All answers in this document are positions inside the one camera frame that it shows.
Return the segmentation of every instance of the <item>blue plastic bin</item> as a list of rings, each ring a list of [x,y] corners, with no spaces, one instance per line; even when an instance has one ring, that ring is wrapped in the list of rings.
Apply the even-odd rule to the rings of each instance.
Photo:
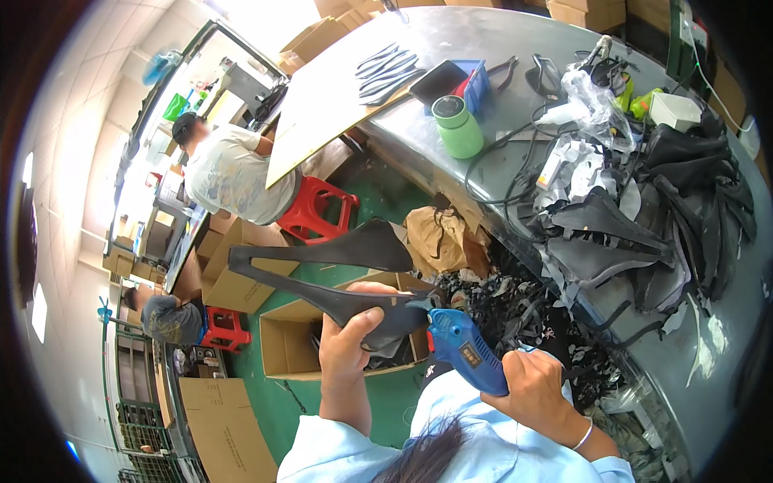
[[[457,67],[464,70],[469,76],[472,71],[475,71],[475,75],[472,76],[470,82],[465,87],[465,104],[467,104],[467,110],[471,114],[475,114],[480,111],[481,102],[485,93],[489,92],[491,84],[489,82],[489,74],[485,71],[485,60],[451,60]],[[431,116],[432,113],[429,107],[424,108],[424,115]]]

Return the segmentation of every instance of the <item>black smartphone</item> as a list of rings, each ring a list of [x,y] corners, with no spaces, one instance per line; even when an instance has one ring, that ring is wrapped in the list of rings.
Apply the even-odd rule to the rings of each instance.
[[[444,60],[432,70],[419,77],[408,92],[427,107],[443,96],[449,95],[468,74],[450,60]]]

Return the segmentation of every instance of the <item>blue fan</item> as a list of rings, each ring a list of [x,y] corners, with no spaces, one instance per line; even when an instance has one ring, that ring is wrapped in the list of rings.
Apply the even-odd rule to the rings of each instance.
[[[174,66],[180,63],[181,58],[182,53],[177,49],[170,49],[166,54],[161,54],[160,52],[155,54],[148,62],[145,73],[142,74],[142,83],[146,86],[155,85]]]
[[[113,311],[107,308],[109,300],[109,298],[107,300],[102,300],[102,297],[99,297],[99,301],[102,302],[102,307],[97,309],[97,315],[102,317],[102,322],[104,324],[110,322],[110,317],[113,315]]]

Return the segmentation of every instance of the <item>dark hair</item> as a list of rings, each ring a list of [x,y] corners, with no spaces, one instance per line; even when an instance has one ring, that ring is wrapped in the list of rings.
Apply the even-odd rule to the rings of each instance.
[[[372,483],[436,483],[465,442],[459,415],[445,417],[435,433],[425,430],[381,470]]]
[[[138,290],[134,287],[127,289],[124,292],[124,305],[131,310],[137,310],[137,294]]]
[[[195,112],[186,112],[177,118],[177,121],[172,125],[172,139],[175,142],[185,147],[193,136],[193,126],[197,121],[204,121],[204,118],[197,116]]]

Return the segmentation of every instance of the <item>green water bottle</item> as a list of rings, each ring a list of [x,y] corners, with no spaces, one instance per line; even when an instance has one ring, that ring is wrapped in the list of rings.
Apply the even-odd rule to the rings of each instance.
[[[459,96],[443,96],[432,104],[432,115],[448,154],[466,159],[483,149],[483,134],[478,122]]]

